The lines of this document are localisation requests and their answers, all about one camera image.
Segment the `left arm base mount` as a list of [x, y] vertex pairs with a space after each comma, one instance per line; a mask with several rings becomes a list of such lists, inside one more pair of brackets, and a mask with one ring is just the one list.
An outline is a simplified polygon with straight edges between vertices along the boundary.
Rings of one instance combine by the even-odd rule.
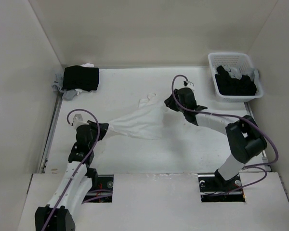
[[114, 175], [98, 175], [83, 199], [83, 203], [111, 203]]

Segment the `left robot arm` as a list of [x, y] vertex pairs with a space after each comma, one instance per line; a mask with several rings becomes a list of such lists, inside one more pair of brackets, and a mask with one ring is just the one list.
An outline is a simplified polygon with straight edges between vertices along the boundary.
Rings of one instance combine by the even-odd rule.
[[65, 174], [50, 201], [35, 212], [37, 231], [74, 231], [73, 216], [88, 192], [98, 188], [98, 175], [90, 165], [93, 148], [107, 133], [108, 123], [73, 122], [76, 142], [68, 157]]

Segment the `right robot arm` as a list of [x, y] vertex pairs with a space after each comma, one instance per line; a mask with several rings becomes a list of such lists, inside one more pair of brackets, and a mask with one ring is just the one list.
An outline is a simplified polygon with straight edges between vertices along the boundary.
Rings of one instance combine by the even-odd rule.
[[167, 108], [183, 113], [189, 123], [210, 128], [227, 137], [231, 153], [214, 172], [213, 183], [218, 190], [226, 190], [244, 165], [267, 148], [264, 136], [251, 126], [256, 124], [251, 116], [245, 115], [235, 120], [225, 116], [219, 117], [216, 112], [198, 105], [190, 88], [175, 89], [164, 103]]

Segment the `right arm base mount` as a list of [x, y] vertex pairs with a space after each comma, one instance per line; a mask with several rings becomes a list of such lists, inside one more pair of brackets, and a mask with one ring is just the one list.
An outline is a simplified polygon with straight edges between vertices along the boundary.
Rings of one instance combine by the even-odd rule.
[[226, 183], [219, 183], [214, 174], [199, 174], [200, 199], [203, 203], [245, 202], [241, 178], [236, 175]]

